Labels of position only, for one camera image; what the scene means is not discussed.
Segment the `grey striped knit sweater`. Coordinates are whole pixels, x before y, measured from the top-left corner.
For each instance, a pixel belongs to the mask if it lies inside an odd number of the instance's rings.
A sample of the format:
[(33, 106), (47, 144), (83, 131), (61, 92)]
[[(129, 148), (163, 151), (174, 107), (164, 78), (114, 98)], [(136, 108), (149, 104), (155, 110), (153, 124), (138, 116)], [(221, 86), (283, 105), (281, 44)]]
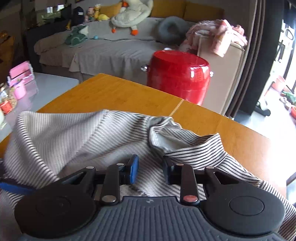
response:
[(38, 189), (86, 166), (105, 170), (134, 154), (139, 157), (137, 180), (131, 187), (122, 187), (121, 195), (177, 195), (179, 188), (164, 181), (163, 157), (196, 170), (214, 166), (279, 195), (224, 150), (219, 134), (199, 136), (183, 129), (171, 117), (124, 111), (24, 111), (16, 118), (3, 166), (9, 178)]

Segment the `pink clothes pile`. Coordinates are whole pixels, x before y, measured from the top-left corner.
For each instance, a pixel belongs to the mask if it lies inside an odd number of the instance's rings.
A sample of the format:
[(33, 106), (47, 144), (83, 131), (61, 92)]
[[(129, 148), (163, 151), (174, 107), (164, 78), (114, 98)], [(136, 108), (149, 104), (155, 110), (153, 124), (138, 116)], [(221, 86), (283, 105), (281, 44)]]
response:
[(232, 26), (227, 20), (201, 21), (189, 28), (179, 50), (197, 53), (201, 37), (210, 37), (211, 52), (224, 57), (230, 44), (236, 43), (241, 47), (247, 45), (244, 29), (240, 25)]

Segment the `red round stool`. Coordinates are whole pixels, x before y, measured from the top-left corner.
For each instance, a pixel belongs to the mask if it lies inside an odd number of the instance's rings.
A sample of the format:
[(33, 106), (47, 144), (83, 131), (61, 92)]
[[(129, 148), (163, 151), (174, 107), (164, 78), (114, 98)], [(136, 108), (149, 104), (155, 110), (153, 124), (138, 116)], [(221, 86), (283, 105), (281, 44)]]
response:
[(197, 105), (202, 105), (213, 76), (208, 61), (177, 50), (154, 52), (141, 70), (147, 73), (147, 86)]

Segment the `pink storage box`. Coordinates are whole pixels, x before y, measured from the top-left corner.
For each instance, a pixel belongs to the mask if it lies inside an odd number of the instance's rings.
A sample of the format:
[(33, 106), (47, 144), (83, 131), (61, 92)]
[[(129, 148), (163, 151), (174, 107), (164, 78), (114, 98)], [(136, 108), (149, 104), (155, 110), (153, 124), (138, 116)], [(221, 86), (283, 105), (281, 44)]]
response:
[(10, 87), (15, 85), (19, 80), (23, 80), (27, 84), (35, 79), (33, 68), (29, 61), (25, 61), (9, 71), (7, 82)]

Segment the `grey covered sofa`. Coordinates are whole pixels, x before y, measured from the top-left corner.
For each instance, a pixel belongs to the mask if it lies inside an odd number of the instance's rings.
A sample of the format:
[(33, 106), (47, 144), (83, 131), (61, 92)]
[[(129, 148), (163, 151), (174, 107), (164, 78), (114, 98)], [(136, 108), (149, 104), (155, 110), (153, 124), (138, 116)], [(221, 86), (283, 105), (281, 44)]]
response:
[(165, 32), (159, 25), (163, 18), (148, 17), (141, 21), (136, 36), (130, 28), (117, 28), (112, 33), (112, 22), (95, 21), (82, 27), (87, 38), (76, 45), (66, 44), (72, 31), (55, 33), (38, 40), (34, 51), (45, 73), (70, 76), (84, 81), (105, 73), (145, 85), (147, 75), (140, 69), (149, 63), (154, 52), (177, 50), (182, 40), (165, 43), (159, 34)]

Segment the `grey neck pillow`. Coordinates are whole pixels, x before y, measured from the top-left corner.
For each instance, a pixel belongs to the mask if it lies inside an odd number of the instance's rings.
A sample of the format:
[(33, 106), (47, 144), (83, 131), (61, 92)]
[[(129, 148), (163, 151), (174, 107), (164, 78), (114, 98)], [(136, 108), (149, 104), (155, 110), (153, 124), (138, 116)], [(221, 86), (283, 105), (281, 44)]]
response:
[(180, 45), (190, 26), (177, 16), (170, 16), (162, 20), (156, 30), (157, 40), (163, 44)]

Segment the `green dinosaur plush toy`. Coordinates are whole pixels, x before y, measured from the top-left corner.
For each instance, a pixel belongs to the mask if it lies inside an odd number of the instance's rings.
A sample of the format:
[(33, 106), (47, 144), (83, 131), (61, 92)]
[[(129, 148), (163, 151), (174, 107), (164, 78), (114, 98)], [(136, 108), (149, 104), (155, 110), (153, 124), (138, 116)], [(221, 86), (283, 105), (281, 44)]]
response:
[(88, 26), (79, 25), (73, 28), (70, 35), (66, 38), (65, 44), (75, 46), (88, 39)]

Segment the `white goose plush toy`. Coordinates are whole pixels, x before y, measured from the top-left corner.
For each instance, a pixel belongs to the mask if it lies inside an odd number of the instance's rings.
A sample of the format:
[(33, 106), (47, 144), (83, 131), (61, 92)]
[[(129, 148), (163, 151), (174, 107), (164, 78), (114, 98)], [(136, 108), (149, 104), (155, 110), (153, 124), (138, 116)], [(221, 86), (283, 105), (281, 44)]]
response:
[(115, 33), (116, 28), (130, 28), (131, 35), (136, 36), (138, 34), (137, 25), (149, 17), (153, 6), (153, 0), (146, 3), (139, 0), (122, 1), (119, 13), (111, 18), (111, 32)]

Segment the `yellow plush toy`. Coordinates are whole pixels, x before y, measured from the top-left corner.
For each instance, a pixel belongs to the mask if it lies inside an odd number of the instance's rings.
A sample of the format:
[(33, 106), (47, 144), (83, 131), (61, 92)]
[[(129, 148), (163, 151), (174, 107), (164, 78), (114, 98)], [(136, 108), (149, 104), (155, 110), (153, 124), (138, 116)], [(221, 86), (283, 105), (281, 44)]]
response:
[(96, 4), (94, 7), (89, 7), (84, 17), (84, 22), (89, 23), (93, 21), (107, 21), (110, 18), (100, 13), (101, 5)]

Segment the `dark curtain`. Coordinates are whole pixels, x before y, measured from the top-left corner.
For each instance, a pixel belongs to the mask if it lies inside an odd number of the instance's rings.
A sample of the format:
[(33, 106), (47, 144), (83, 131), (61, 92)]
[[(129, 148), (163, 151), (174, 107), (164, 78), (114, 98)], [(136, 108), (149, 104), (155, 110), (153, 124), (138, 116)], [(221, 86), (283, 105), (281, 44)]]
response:
[(285, 2), (257, 1), (256, 7), (245, 65), (225, 113), (228, 118), (235, 118), (240, 110), (252, 114), (267, 83), (276, 55)]

